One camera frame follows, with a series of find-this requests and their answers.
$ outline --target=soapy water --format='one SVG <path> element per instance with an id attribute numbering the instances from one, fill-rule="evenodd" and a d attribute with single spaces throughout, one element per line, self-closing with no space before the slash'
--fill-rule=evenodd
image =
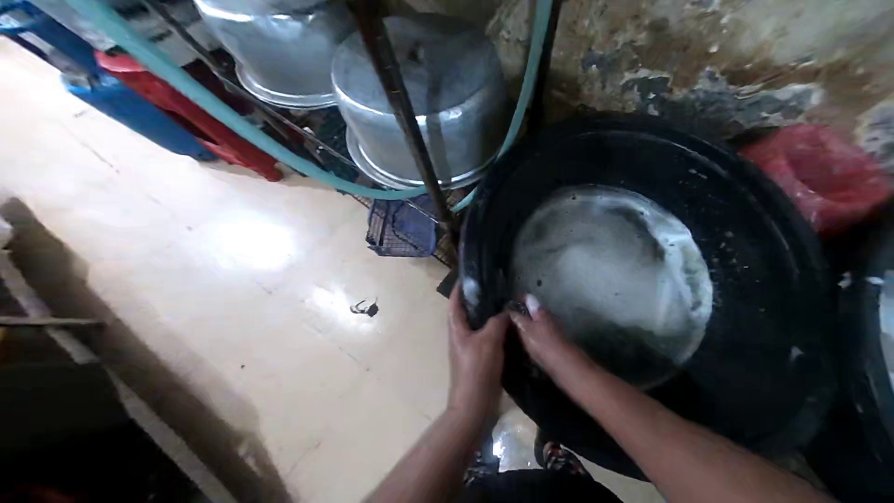
<path id="1" fill-rule="evenodd" d="M 689 229 L 631 191 L 564 188 L 521 227 L 510 287 L 534 294 L 569 337 L 633 385 L 673 377 L 696 351 L 713 307 Z"/>

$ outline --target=tiled floor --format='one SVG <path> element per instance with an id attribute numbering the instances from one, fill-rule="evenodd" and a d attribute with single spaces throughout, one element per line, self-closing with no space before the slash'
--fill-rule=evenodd
<path id="1" fill-rule="evenodd" d="M 294 501 L 362 498 L 443 407 L 447 303 L 434 288 L 446 268 L 375 256 L 366 209 L 307 179 L 268 183 L 158 148 L 5 39 L 0 76 L 0 185 L 119 320 L 93 346 L 137 379 L 169 372 L 183 390 L 144 387 L 150 403 L 193 410 L 178 409 L 190 396 L 262 483 Z M 364 299 L 377 299 L 374 318 L 349 311 Z M 530 436 L 515 415 L 507 428 Z M 190 419 L 187 439 L 216 428 Z M 657 498 L 600 478 L 626 501 Z"/>

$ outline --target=metal pole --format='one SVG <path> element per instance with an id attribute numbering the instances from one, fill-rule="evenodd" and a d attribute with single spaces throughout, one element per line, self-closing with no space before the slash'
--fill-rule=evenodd
<path id="1" fill-rule="evenodd" d="M 451 243 L 455 247 L 459 241 L 459 228 L 447 206 L 447 199 L 438 183 L 438 177 L 434 174 L 434 165 L 428 155 L 428 147 L 422 138 L 422 132 L 416 122 L 416 114 L 413 112 L 413 105 L 409 102 L 407 88 L 403 84 L 401 67 L 394 55 L 394 47 L 385 32 L 385 25 L 382 22 L 382 3 L 380 0 L 356 0 L 349 2 L 349 6 L 354 12 L 354 17 L 357 18 L 358 31 L 385 90 L 385 96 L 388 97 L 394 116 L 407 138 L 409 151 L 413 155 L 413 160 L 416 161 L 416 168 L 422 175 L 422 181 L 426 185 L 428 194 L 432 196 L 434 213 L 439 224 L 450 233 Z"/>
<path id="2" fill-rule="evenodd" d="M 537 81 L 534 87 L 534 102 L 531 104 L 531 112 L 527 117 L 527 129 L 529 132 L 537 132 L 544 127 L 546 98 L 546 78 L 550 73 L 552 61 L 552 44 L 556 38 L 556 28 L 559 26 L 559 14 L 564 0 L 553 0 L 550 10 L 550 23 L 546 28 L 544 50 L 540 53 L 540 64 L 537 66 Z"/>

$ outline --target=blue plastic stool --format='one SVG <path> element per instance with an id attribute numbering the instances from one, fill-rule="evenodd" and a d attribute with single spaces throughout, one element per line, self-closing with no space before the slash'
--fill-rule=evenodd
<path id="1" fill-rule="evenodd" d="M 14 25 L 0 25 L 0 35 L 11 38 L 44 61 L 52 63 L 52 58 L 44 54 L 40 47 L 21 37 L 22 33 L 31 33 L 74 63 L 74 68 L 69 70 L 79 75 L 62 76 L 62 82 L 71 94 L 163 149 L 197 160 L 217 159 L 215 154 L 196 141 L 192 133 L 164 111 L 100 68 L 90 44 L 33 4 L 22 0 L 0 1 L 0 14 L 5 13 L 15 14 L 11 17 L 16 22 Z"/>
<path id="2" fill-rule="evenodd" d="M 87 87 L 74 81 L 67 81 L 63 76 L 63 84 L 74 96 L 142 134 L 159 147 L 197 160 L 217 159 L 216 155 L 198 143 L 191 133 L 162 110 L 111 75 L 100 75 Z"/>

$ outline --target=fingernail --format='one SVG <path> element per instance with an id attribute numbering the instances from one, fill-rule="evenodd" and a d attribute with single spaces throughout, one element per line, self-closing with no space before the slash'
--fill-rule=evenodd
<path id="1" fill-rule="evenodd" d="M 525 295 L 525 305 L 527 306 L 527 312 L 530 312 L 531 316 L 540 311 L 540 301 L 532 294 Z"/>

